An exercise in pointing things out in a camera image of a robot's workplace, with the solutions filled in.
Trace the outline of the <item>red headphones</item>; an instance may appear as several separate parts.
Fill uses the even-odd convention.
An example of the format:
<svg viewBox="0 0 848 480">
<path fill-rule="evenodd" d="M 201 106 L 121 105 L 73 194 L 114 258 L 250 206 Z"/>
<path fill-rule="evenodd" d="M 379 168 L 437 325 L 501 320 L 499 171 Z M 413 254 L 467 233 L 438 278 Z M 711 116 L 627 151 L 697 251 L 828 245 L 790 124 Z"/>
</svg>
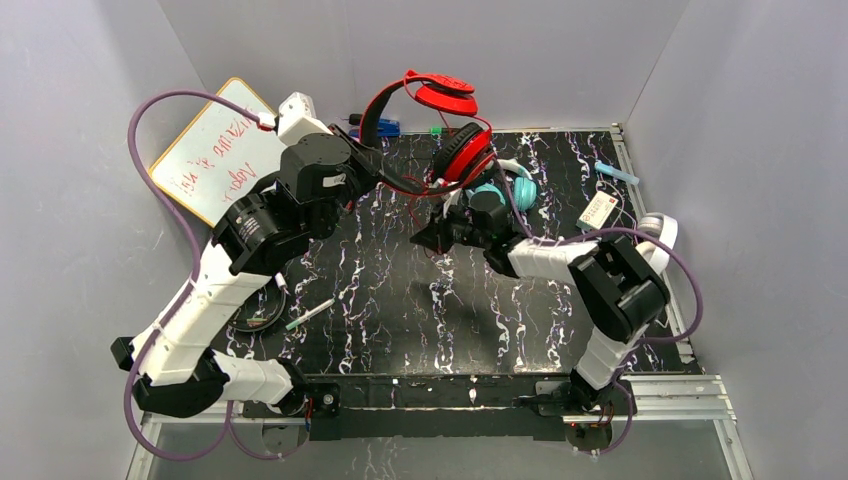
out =
<svg viewBox="0 0 848 480">
<path fill-rule="evenodd" d="M 493 129 L 479 116 L 476 88 L 457 77 L 413 69 L 406 71 L 370 100 L 358 125 L 359 142 L 369 149 L 382 150 L 379 121 L 397 91 L 405 92 L 414 102 L 436 111 L 442 119 L 453 115 L 465 117 L 468 122 L 459 128 L 444 125 L 438 133 L 427 136 L 429 167 L 425 179 L 411 180 L 380 163 L 379 181 L 411 199 L 441 200 L 477 183 L 495 160 Z"/>
</svg>

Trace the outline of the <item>black and white headphones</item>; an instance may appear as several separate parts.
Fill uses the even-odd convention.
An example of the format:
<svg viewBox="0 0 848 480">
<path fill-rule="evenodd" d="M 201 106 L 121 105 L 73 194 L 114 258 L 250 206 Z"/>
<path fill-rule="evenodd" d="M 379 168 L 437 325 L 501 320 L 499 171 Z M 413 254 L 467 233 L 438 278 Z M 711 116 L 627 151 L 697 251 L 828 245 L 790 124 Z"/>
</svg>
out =
<svg viewBox="0 0 848 480">
<path fill-rule="evenodd" d="M 276 273 L 255 291 L 230 317 L 227 325 L 237 332 L 255 333 L 276 323 L 284 314 L 288 286 L 282 273 Z"/>
</svg>

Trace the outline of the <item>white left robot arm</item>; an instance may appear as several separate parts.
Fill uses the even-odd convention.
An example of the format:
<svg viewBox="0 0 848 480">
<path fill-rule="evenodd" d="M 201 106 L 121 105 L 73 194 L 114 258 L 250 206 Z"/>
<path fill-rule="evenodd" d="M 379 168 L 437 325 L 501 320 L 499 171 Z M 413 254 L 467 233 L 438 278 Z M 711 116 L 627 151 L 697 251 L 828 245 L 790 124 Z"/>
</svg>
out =
<svg viewBox="0 0 848 480">
<path fill-rule="evenodd" d="M 113 342 L 129 374 L 127 403 L 187 418 L 220 401 L 299 400 L 307 383 L 294 364 L 234 357 L 212 341 L 254 292 L 306 254 L 312 240 L 329 237 L 341 212 L 390 175 L 376 138 L 330 128 L 289 142 L 279 169 L 231 204 L 205 246 L 193 247 L 192 271 L 159 318 Z"/>
</svg>

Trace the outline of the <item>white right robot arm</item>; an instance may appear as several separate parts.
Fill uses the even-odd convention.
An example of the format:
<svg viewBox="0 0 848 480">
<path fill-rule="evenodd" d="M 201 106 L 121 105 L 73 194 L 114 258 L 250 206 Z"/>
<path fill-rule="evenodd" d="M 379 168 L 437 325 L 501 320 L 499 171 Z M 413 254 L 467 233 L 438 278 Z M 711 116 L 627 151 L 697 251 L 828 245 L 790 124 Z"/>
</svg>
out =
<svg viewBox="0 0 848 480">
<path fill-rule="evenodd" d="M 540 278 L 576 287 L 593 330 L 567 381 L 551 393 L 516 399 L 517 405 L 559 405 L 588 411 L 609 400 L 626 356 L 670 301 L 661 275 L 679 231 L 676 219 L 649 213 L 637 226 L 646 240 L 622 234 L 565 243 L 535 241 L 522 231 L 494 193 L 474 196 L 466 209 L 446 202 L 410 241 L 434 253 L 461 244 L 482 250 L 489 267 L 512 278 Z"/>
</svg>

